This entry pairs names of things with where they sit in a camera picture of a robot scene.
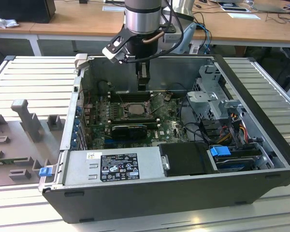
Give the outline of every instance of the motherboard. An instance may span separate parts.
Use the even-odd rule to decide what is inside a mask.
[[[179,122],[180,99],[171,93],[99,96],[88,110],[90,149],[187,142]]]

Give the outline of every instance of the blue latch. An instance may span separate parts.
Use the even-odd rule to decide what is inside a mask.
[[[39,176],[52,176],[52,167],[40,168]]]
[[[210,149],[212,156],[230,156],[231,152],[227,146],[215,146]]]

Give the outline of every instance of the aluminum workbench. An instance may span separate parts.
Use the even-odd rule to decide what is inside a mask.
[[[290,97],[256,62],[246,58],[225,60],[290,144]],[[49,114],[60,115],[64,120],[73,79],[77,76],[74,67],[74,57],[15,57],[4,61],[0,66],[0,114],[6,120],[18,119],[5,107],[17,96],[26,97],[31,105],[49,100],[51,105],[33,106],[29,112],[36,113],[40,120]],[[251,205],[73,225],[62,220],[37,186],[0,187],[0,231],[290,232],[290,185],[271,190]]]

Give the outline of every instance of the warning label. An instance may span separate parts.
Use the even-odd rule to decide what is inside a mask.
[[[101,181],[134,179],[140,179],[136,153],[101,156]]]

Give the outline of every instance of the copper tube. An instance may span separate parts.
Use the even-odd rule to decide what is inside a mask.
[[[148,40],[144,39],[144,40],[142,40],[142,42],[144,44],[150,44],[150,43],[156,41],[157,39],[159,39],[160,37],[162,37],[163,35],[164,35],[164,31],[160,32],[159,34],[155,35],[154,37],[152,37],[152,38],[150,38]]]

